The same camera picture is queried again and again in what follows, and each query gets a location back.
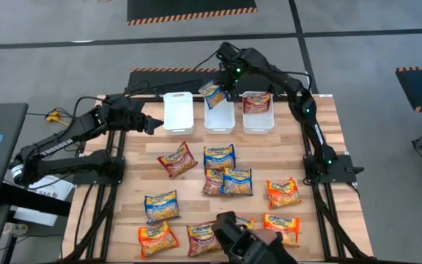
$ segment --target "white paper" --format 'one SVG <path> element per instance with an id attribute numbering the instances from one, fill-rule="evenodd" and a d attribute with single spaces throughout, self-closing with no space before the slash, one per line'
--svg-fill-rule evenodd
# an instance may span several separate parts
<path id="1" fill-rule="evenodd" d="M 52 183 L 55 180 L 58 180 L 58 178 L 53 175 L 48 175 L 42 178 L 42 180 L 39 180 L 38 182 L 30 185 L 29 188 L 44 186 L 46 184 Z M 72 183 L 67 182 L 66 180 L 60 180 L 59 182 L 54 183 L 50 186 L 46 186 L 37 190 L 29 190 L 29 191 L 64 201 L 72 188 L 73 188 Z M 55 225 L 55 221 L 57 217 L 58 216 L 53 215 L 53 214 L 41 213 L 37 210 L 31 210 L 31 209 L 26 209 L 26 208 L 18 208 L 14 215 L 14 218 L 16 219 L 30 221 L 32 223 L 37 223 L 37 224 L 43 224 L 50 227 Z"/>

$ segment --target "wooden tabletop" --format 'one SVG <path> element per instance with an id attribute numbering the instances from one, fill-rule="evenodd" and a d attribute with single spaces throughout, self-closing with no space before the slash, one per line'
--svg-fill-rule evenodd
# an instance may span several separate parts
<path id="1" fill-rule="evenodd" d="M 325 138 L 337 153 L 346 151 L 336 107 L 331 95 L 314 96 L 318 112 L 317 119 Z M 298 248 L 286 248 L 296 260 L 324 260 L 320 240 L 317 216 L 312 190 L 304 186 L 302 157 L 304 146 L 299 123 L 291 115 L 287 103 L 275 103 L 275 127 L 268 135 L 247 135 L 243 133 L 242 105 L 235 104 L 236 126 L 229 135 L 209 135 L 204 130 L 204 105 L 194 103 L 195 125 L 193 134 L 188 136 L 167 136 L 162 128 L 154 136 L 145 133 L 129 132 L 125 142 L 124 156 L 127 167 L 123 183 L 118 188 L 114 209 L 114 220 L 110 237 L 107 261 L 227 261 L 221 252 L 202 254 L 190 258 L 188 254 L 188 236 L 185 225 L 198 224 L 215 220 L 216 214 L 233 210 L 244 217 L 255 217 L 256 228 L 263 228 L 264 213 L 273 213 L 284 217 L 300 217 L 300 235 Z M 143 112 L 154 118 L 163 119 L 162 103 L 146 103 Z M 94 150 L 103 149 L 107 136 L 100 136 L 88 142 L 86 155 Z M 186 141 L 190 151 L 198 161 L 192 170 L 171 180 L 167 171 L 159 164 L 157 157 L 175 152 L 180 143 Z M 225 147 L 234 143 L 237 155 L 237 167 L 252 169 L 252 197 L 208 197 L 201 194 L 204 185 L 203 147 Z M 287 180 L 293 177 L 299 187 L 302 203 L 279 209 L 268 209 L 266 180 Z M 333 196 L 341 226 L 351 239 L 366 254 L 372 255 L 363 211 L 358 195 L 346 184 L 332 184 Z M 179 214 L 181 217 L 168 221 L 179 240 L 179 247 L 159 252 L 146 260 L 141 259 L 141 247 L 138 242 L 138 227 L 146 226 L 144 195 L 162 194 L 177 190 Z M 66 233 L 63 240 L 63 252 L 73 250 L 74 233 L 81 205 L 87 186 L 77 187 Z M 86 209 L 81 219 L 78 240 L 89 229 L 95 206 L 97 186 L 87 200 Z M 327 223 L 332 255 L 336 256 L 333 231 Z M 95 256 L 100 254 L 103 226 L 97 234 Z"/>

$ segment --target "gray floor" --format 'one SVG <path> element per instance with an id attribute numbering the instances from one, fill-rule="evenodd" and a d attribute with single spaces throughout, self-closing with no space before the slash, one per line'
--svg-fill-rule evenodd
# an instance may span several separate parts
<path id="1" fill-rule="evenodd" d="M 422 29 L 422 1 L 296 2 L 304 32 Z M 128 27 L 125 0 L 0 0 L 0 43 L 295 32 L 287 0 L 257 4 L 257 14 Z M 422 114 L 410 108 L 394 75 L 396 67 L 422 65 L 422 34 L 306 42 L 319 91 L 334 94 L 347 147 L 355 165 L 366 168 L 359 190 L 375 255 L 422 263 L 422 160 L 410 143 L 422 135 Z M 79 96 L 122 91 L 132 67 L 193 67 L 219 43 L 0 50 L 0 102 L 27 102 L 31 112 L 71 110 Z M 233 43 L 259 49 L 281 69 L 304 70 L 295 38 Z M 80 111 L 90 106 L 85 102 Z M 27 117 L 18 147 L 60 128 Z M 32 232 L 60 234 L 65 222 Z M 60 240 L 30 238 L 12 261 L 54 260 Z"/>

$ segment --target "ramen packet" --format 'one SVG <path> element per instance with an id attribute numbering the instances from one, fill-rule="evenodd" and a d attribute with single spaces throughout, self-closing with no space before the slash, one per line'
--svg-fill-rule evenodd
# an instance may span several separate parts
<path id="1" fill-rule="evenodd" d="M 275 183 L 267 180 L 268 197 L 270 199 L 269 208 L 278 208 L 284 205 L 301 203 L 296 182 L 292 177 L 282 183 Z"/>
<path id="2" fill-rule="evenodd" d="M 204 168 L 235 168 L 234 144 L 228 147 L 204 147 Z"/>
<path id="3" fill-rule="evenodd" d="M 169 177 L 176 177 L 198 163 L 191 155 L 186 142 L 183 142 L 175 153 L 159 157 L 158 160 L 169 172 Z"/>
<path id="4" fill-rule="evenodd" d="M 221 195 L 221 186 L 224 182 L 224 171 L 221 169 L 205 169 L 204 176 L 206 183 L 203 187 L 203 194 Z"/>
<path id="5" fill-rule="evenodd" d="M 225 168 L 221 193 L 253 195 L 252 170 Z"/>
<path id="6" fill-rule="evenodd" d="M 235 221 L 237 225 L 245 225 L 248 229 L 253 229 L 255 227 L 255 218 L 251 217 L 250 219 L 243 218 L 240 216 L 235 216 Z"/>
<path id="7" fill-rule="evenodd" d="M 226 99 L 226 94 L 224 93 L 223 89 L 213 81 L 209 81 L 200 87 L 198 92 L 204 95 L 204 99 L 206 100 L 210 110 L 217 106 L 221 101 Z"/>
<path id="8" fill-rule="evenodd" d="M 214 224 L 214 221 L 187 226 L 188 239 L 190 240 L 189 257 L 221 250 L 221 245 L 211 229 L 212 224 Z"/>
<path id="9" fill-rule="evenodd" d="M 265 113 L 270 108 L 271 94 L 269 92 L 250 94 L 243 98 L 243 113 Z"/>
<path id="10" fill-rule="evenodd" d="M 164 221 L 158 227 L 139 227 L 138 240 L 141 244 L 141 259 L 164 249 L 179 246 L 179 241 Z"/>
<path id="11" fill-rule="evenodd" d="M 159 194 L 156 197 L 144 197 L 147 223 L 170 219 L 179 216 L 179 204 L 177 202 L 177 191 L 170 191 Z"/>
<path id="12" fill-rule="evenodd" d="M 263 227 L 283 235 L 283 245 L 299 246 L 300 219 L 298 217 L 287 219 L 280 216 L 264 215 Z"/>

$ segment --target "white plastic bin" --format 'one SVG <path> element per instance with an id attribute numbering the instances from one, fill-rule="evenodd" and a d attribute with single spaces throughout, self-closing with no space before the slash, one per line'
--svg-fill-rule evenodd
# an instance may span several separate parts
<path id="1" fill-rule="evenodd" d="M 169 92 L 164 95 L 164 130 L 168 135 L 193 133 L 193 95 L 191 92 Z"/>
<path id="2" fill-rule="evenodd" d="M 264 92 L 244 92 L 243 96 L 252 94 L 262 94 Z M 246 134 L 265 135 L 275 126 L 275 113 L 273 108 L 273 96 L 270 100 L 270 107 L 265 113 L 243 114 L 243 132 Z"/>
<path id="3" fill-rule="evenodd" d="M 210 110 L 207 101 L 204 101 L 204 128 L 206 128 L 206 132 L 220 135 L 229 134 L 234 130 L 234 126 L 234 103 L 224 100 Z"/>

